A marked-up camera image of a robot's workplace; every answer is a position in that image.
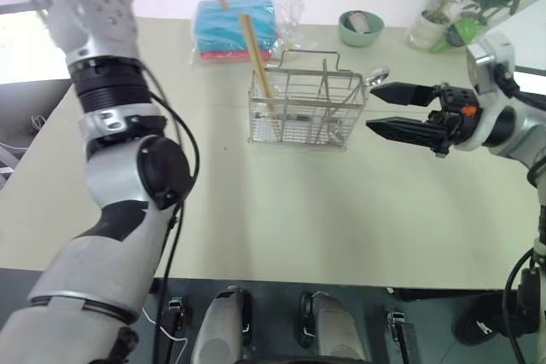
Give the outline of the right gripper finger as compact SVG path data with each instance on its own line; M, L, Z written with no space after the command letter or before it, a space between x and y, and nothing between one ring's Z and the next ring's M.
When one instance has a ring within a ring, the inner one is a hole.
M370 94L389 104L427 107L439 96L439 87L393 82L375 86Z
M400 117L368 120L366 125L390 141L428 147L432 151L449 150L449 134L443 125Z

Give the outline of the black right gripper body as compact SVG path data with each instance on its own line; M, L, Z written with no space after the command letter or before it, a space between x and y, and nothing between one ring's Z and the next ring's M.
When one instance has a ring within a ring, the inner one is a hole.
M427 122L440 130L431 150L445 157L450 147L466 141L478 125L478 100L472 90L435 85L433 97L439 99L440 109L428 114Z

